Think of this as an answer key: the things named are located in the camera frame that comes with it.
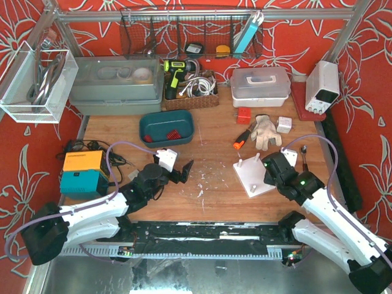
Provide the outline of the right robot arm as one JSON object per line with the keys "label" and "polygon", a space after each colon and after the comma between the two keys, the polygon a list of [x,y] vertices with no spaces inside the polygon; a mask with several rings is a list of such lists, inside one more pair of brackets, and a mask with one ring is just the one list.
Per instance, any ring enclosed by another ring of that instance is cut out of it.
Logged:
{"label": "right robot arm", "polygon": [[315,215],[330,232],[317,229],[292,211],[280,220],[291,236],[340,266],[361,293],[382,293],[391,285],[391,245],[355,219],[312,172],[298,173],[276,152],[262,159],[265,182],[290,201]]}

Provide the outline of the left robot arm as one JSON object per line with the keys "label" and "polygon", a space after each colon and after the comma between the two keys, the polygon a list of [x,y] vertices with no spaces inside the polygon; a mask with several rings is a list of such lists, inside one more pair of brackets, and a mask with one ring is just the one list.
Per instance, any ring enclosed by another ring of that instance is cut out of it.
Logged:
{"label": "left robot arm", "polygon": [[168,183],[188,180],[194,162],[190,160],[178,171],[174,168],[176,159],[173,150],[160,149],[155,152],[153,163],[145,165],[131,182],[111,194],[77,205],[43,205],[21,230],[32,264],[43,265],[70,246],[115,236],[121,229],[120,217],[157,200]]}

